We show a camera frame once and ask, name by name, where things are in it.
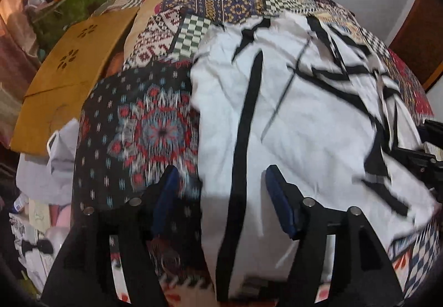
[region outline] metal bolt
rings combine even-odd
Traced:
[[[94,207],[86,207],[83,210],[83,213],[86,214],[87,216],[90,216],[91,214],[94,213]]]
[[[359,216],[359,215],[362,214],[362,210],[359,209],[359,208],[356,207],[356,206],[352,206],[352,207],[351,207],[351,213],[352,213],[354,216]]]
[[[129,200],[129,204],[130,204],[132,207],[138,206],[140,203],[141,203],[141,199],[138,198],[138,197],[134,197],[134,198],[131,198],[131,199]]]
[[[315,204],[315,200],[311,197],[306,197],[303,199],[303,204],[307,207],[312,207]]]

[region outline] white cloth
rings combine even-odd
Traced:
[[[402,165],[383,153],[391,183],[388,190],[409,206],[400,216],[361,182],[367,176],[365,159],[373,146],[374,124],[355,106],[330,91],[295,74],[280,111],[261,141],[278,100],[292,76],[297,56],[313,36],[300,60],[300,71],[313,77],[316,70],[340,73],[331,53],[311,31],[307,18],[290,12],[259,28],[254,42],[231,62],[242,40],[242,30],[262,18],[242,25],[212,26],[201,41],[191,70],[191,104],[200,112],[199,177],[203,182],[202,248],[209,272],[216,282],[217,257],[225,235],[233,174],[234,149],[254,58],[263,52],[261,86],[251,123],[247,147],[247,205],[243,228],[229,284],[229,297],[241,290],[245,277],[270,280],[287,278],[296,252],[294,242],[282,231],[264,184],[264,171],[276,164],[286,181],[297,185],[305,197],[324,207],[347,210],[359,206],[387,249],[396,236],[424,226],[436,202],[422,182]],[[320,23],[332,39],[344,65],[363,65],[376,74],[351,74],[349,81],[316,80],[334,89],[359,96],[368,112],[390,130],[393,144],[394,114],[397,110],[399,146],[417,148],[419,135],[401,99],[383,98],[383,87],[397,90],[374,54],[365,56],[351,47],[327,25]],[[388,126],[383,116],[386,115]],[[333,245],[326,251],[324,274],[331,275]]]
[[[48,141],[49,158],[21,153],[17,187],[29,198],[47,204],[71,203],[79,124],[69,121]]]

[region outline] bedsheet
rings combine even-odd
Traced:
[[[360,26],[352,12],[332,0],[145,0],[125,43],[123,66],[125,71],[110,77],[114,80],[109,78],[102,80],[97,85],[97,90],[101,92],[97,94],[97,90],[93,91],[89,106],[86,105],[84,108],[80,128],[82,132],[78,144],[78,152],[81,153],[77,153],[74,177],[74,213],[81,213],[81,209],[88,205],[103,209],[114,208],[137,193],[131,181],[134,178],[137,181],[139,178],[132,172],[136,170],[137,163],[143,160],[137,160],[140,153],[134,153],[129,161],[122,157],[124,155],[122,151],[112,150],[111,146],[114,143],[115,148],[118,148],[116,142],[123,141],[123,138],[136,137],[132,132],[128,134],[127,130],[118,129],[118,125],[125,125],[122,120],[136,116],[134,111],[130,115],[122,115],[120,112],[125,106],[130,106],[131,101],[137,104],[138,100],[146,100],[147,90],[163,91],[163,95],[168,95],[168,91],[189,93],[187,90],[189,75],[182,72],[190,68],[194,53],[210,24],[243,23],[248,17],[274,16],[282,10],[315,15],[321,21],[349,33],[357,42],[367,44],[386,65],[391,77],[398,81],[402,99],[415,122],[420,123],[425,117],[432,116],[424,90],[407,66],[376,36]],[[142,88],[141,79],[137,82],[140,78],[136,76],[138,70],[146,74],[147,78]],[[133,83],[127,83],[127,78],[133,79]],[[107,87],[112,83],[115,83],[115,86]],[[163,97],[163,101],[168,101],[169,98],[171,95]],[[181,106],[185,108],[186,116],[190,113],[185,106],[187,103]],[[107,113],[107,108],[113,109],[114,112]],[[167,123],[168,120],[174,123],[178,121],[177,117],[158,119],[161,123]],[[198,120],[193,123],[195,124],[189,124],[191,127],[188,130],[198,128]],[[150,130],[150,133],[155,135],[155,131]],[[172,143],[172,146],[180,146],[181,141],[184,141],[183,135],[175,144]],[[165,150],[161,148],[157,152],[148,150],[145,154],[145,163],[146,159],[156,159],[159,153],[164,152]],[[184,150],[179,152],[175,162],[171,155],[166,155],[163,164],[153,166],[154,172],[157,175],[161,173],[165,163],[171,162],[177,165],[177,158],[180,163],[183,162],[184,153]],[[95,159],[103,161],[104,172],[101,168],[91,168],[90,160]],[[118,174],[112,179],[106,175],[106,170],[110,168],[108,165]],[[197,222],[198,200],[201,187],[195,178],[196,175],[196,163],[193,159],[188,159],[187,169],[182,169],[182,188],[176,200],[176,214],[170,219],[168,230],[148,244],[166,297],[174,307],[194,305],[197,300],[199,304],[204,300],[206,306],[217,305],[204,267],[201,249],[198,247],[200,233]],[[110,181],[115,181],[113,182],[115,186],[112,188],[109,188]],[[183,237],[188,238],[191,244],[181,247],[180,240]],[[190,252],[188,247],[191,248],[191,245],[198,253]],[[424,279],[438,253],[439,227],[436,219],[423,230],[399,238],[391,244],[388,255],[405,296],[411,295]],[[121,277],[123,272],[117,269],[116,273],[120,273]],[[328,288],[327,284],[320,286],[318,300],[327,297]],[[116,289],[121,299],[128,297],[124,296],[124,283],[116,283]]]

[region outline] curtain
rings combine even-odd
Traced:
[[[1,0],[0,143],[5,147],[9,146],[24,95],[40,65],[37,49],[22,0]]]

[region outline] cardboard box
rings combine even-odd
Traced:
[[[81,108],[138,7],[80,22],[65,33],[47,56],[26,92],[10,147],[46,156],[48,138]]]

